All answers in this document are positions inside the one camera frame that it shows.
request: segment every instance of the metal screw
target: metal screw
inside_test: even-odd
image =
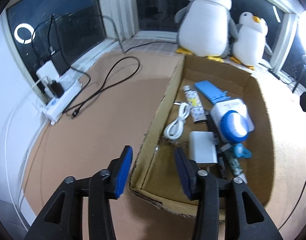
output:
[[[108,169],[103,169],[100,171],[101,176],[107,176],[110,174],[110,171]]]
[[[197,174],[200,175],[200,176],[207,176],[207,175],[208,175],[208,172],[205,171],[205,170],[199,170],[199,171],[197,172]]]
[[[65,178],[64,182],[65,182],[65,183],[72,183],[74,180],[75,180],[74,177],[68,176],[68,177]]]
[[[243,182],[243,180],[240,177],[235,177],[233,181],[237,184],[241,184]]]

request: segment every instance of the blue lid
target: blue lid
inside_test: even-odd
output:
[[[237,111],[230,110],[221,119],[221,132],[230,143],[239,143],[246,140],[249,125],[247,120]]]

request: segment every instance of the window frame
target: window frame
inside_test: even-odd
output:
[[[295,31],[298,24],[300,15],[304,11],[304,8],[298,0],[267,0],[272,5],[281,9],[285,14],[281,21],[281,30],[277,37],[277,45],[273,50],[273,55],[270,62],[262,60],[261,64],[264,64],[267,68],[272,68],[275,73],[278,73],[286,60],[286,57],[290,51],[291,45],[295,37]],[[132,10],[132,15],[137,15],[137,3],[136,0],[129,0],[129,3],[132,5],[130,10]],[[134,22],[135,38],[141,39],[159,39],[159,40],[172,40],[176,41],[173,35],[170,32],[164,31],[141,31],[137,21]],[[126,36],[132,36],[133,33],[126,33]]]
[[[19,54],[16,48],[16,45],[15,45],[15,42],[12,36],[12,32],[9,27],[7,15],[6,15],[6,10],[10,8],[11,6],[15,5],[16,3],[18,3],[19,1],[21,0],[10,0],[10,2],[6,5],[5,9],[3,10],[1,14],[2,30],[3,30],[3,34],[5,37],[6,43],[8,45],[8,48],[11,51],[11,54],[13,55],[14,61],[16,62],[24,78],[27,80],[28,84],[32,86],[35,83],[35,81],[33,80],[31,74],[26,68],[26,65],[24,64],[21,58],[21,55]],[[117,31],[119,34],[119,38],[123,39],[124,35],[123,35],[122,28],[119,24],[120,21],[118,21],[118,17],[119,17],[118,13],[116,10],[115,12],[111,11],[111,8],[113,8],[114,6],[113,4],[114,0],[98,0],[98,1],[99,1],[99,6],[101,9],[102,15],[107,15],[114,20],[114,22],[117,25]],[[100,44],[96,45],[94,48],[87,51],[80,58],[78,58],[75,62],[73,62],[71,65],[72,67],[77,68],[82,71],[87,71],[97,61],[99,57],[101,57],[104,53],[110,51],[112,48],[114,48],[118,44],[118,42],[116,41],[117,37],[114,31],[114,28],[112,26],[112,23],[106,19],[103,19],[103,24],[104,24],[104,28],[106,32],[106,39],[102,41]],[[72,69],[69,69],[68,71],[66,71],[64,75],[72,76],[74,79],[78,79],[82,76],[81,73],[73,71]],[[33,88],[33,91],[37,96],[39,96],[39,98],[44,103],[48,102],[43,92],[37,86]]]

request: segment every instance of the black plug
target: black plug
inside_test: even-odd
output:
[[[80,109],[75,109],[74,110],[74,112],[72,113],[72,119],[74,119],[77,115],[78,115],[78,113],[80,112]]]

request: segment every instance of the blue gripper pad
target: blue gripper pad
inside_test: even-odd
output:
[[[229,100],[226,96],[227,91],[222,92],[219,88],[209,81],[195,83],[195,87],[200,91],[213,105],[217,102]]]
[[[193,200],[197,190],[196,172],[199,168],[194,161],[187,159],[182,147],[174,150],[174,159],[183,192],[189,200]]]
[[[121,157],[124,156],[124,158],[116,177],[115,190],[114,190],[116,198],[119,198],[120,195],[122,195],[122,193],[124,192],[127,176],[129,174],[132,163],[132,155],[133,155],[132,147],[125,146],[123,153],[121,155]]]

